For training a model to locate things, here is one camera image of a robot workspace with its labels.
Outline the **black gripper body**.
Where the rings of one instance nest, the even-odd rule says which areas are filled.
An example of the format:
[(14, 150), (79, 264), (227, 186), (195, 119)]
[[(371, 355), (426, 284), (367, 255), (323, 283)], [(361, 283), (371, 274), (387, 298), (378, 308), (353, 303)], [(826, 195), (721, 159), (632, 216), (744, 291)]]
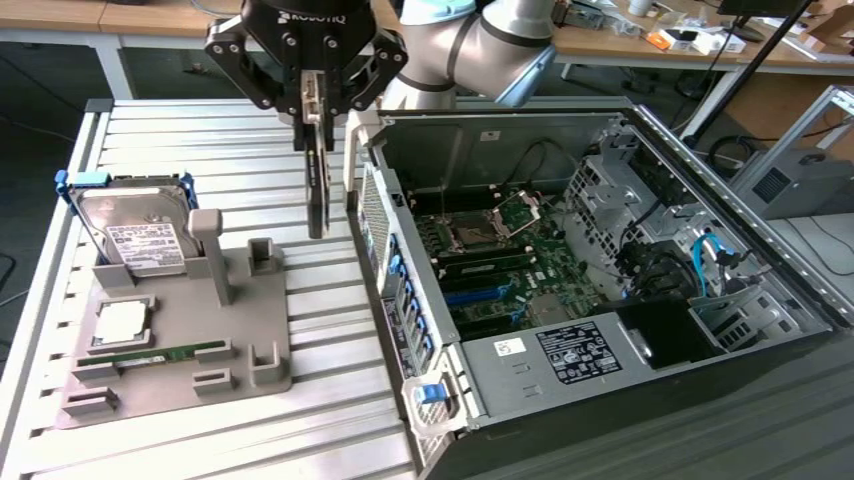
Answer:
[(377, 34), (367, 1), (246, 1), (241, 16), (246, 32), (271, 59), (271, 74), (282, 75), (290, 60), (306, 69), (321, 67), (329, 39), (337, 41), (346, 75), (377, 71), (377, 61), (362, 54)]

